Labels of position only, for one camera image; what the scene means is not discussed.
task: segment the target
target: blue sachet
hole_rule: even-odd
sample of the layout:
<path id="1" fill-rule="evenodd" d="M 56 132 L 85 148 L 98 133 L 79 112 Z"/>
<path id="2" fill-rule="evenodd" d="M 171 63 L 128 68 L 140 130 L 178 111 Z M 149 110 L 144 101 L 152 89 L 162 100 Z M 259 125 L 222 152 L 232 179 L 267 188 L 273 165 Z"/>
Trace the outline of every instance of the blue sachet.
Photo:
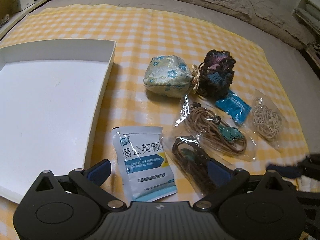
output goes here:
<path id="1" fill-rule="evenodd" d="M 215 105 L 222 111 L 231 115 L 233 121 L 238 124 L 244 122 L 251 110 L 251 106 L 244 102 L 230 89 L 228 91 L 228 95 L 223 99 L 217 100 Z"/>

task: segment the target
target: checkered tablecloth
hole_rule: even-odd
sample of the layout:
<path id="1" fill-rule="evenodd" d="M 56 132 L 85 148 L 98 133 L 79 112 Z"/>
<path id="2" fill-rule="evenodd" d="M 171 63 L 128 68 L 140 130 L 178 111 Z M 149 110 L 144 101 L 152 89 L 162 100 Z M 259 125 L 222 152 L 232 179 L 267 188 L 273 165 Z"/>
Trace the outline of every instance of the checkered tablecloth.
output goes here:
<path id="1" fill-rule="evenodd" d="M 163 126 L 169 131 L 179 113 L 179 100 L 146 92 L 143 76 L 152 57 L 177 55 L 189 66 L 199 65 L 211 49 L 228 50 L 236 60 L 231 89 L 251 104 L 257 88 L 271 97 L 289 122 L 287 149 L 279 153 L 262 139 L 257 160 L 227 161 L 251 173 L 263 174 L 267 162 L 291 164 L 308 151 L 296 113 L 263 50 L 251 41 L 212 23 L 164 11 L 121 8 L 111 5 L 71 5 L 50 8 L 28 16 L 1 46 L 28 41 L 88 38 L 115 40 L 116 53 L 96 129 L 91 164 L 104 158 L 112 163 L 112 175 L 103 188 L 124 199 L 122 180 L 116 166 L 111 129 L 124 125 Z M 198 196 L 175 165 L 178 193 L 169 201 L 195 202 Z M 16 239 L 12 226 L 15 204 L 0 198 L 0 239 Z"/>

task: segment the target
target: packet logo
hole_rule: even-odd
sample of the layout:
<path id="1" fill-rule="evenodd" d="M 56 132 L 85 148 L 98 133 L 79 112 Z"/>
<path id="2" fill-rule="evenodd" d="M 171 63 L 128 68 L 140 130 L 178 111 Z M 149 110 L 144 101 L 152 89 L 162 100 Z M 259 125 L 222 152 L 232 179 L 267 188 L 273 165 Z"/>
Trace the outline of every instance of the packet logo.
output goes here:
<path id="1" fill-rule="evenodd" d="M 129 143 L 130 143 L 130 140 L 129 140 L 129 138 L 127 138 L 127 137 L 121 138 L 121 140 L 120 140 L 120 144 L 121 144 L 122 146 L 125 146 L 125 145 L 127 145 L 127 144 L 129 144 Z"/>

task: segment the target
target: white box on shelf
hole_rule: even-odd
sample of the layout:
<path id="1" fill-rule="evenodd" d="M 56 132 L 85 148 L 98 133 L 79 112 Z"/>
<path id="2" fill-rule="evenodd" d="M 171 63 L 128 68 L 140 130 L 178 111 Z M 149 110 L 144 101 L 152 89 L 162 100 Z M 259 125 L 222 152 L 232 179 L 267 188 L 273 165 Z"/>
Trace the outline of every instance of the white box on shelf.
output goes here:
<path id="1" fill-rule="evenodd" d="M 13 13 L 23 11 L 34 3 L 35 0 L 14 0 L 11 5 L 11 11 Z"/>
<path id="2" fill-rule="evenodd" d="M 90 165 L 115 41 L 61 39 L 0 49 L 0 195 L 19 203 L 42 170 Z"/>

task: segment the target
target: white string bundle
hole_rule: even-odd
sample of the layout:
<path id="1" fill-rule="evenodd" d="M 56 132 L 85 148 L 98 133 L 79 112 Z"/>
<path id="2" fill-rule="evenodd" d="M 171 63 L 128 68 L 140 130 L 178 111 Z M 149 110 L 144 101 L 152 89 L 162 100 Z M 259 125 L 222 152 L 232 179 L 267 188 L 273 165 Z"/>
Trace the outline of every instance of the white string bundle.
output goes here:
<path id="1" fill-rule="evenodd" d="M 282 127 L 281 114 L 261 104 L 261 98 L 255 99 L 252 121 L 257 132 L 266 140 L 274 141 L 279 136 Z"/>

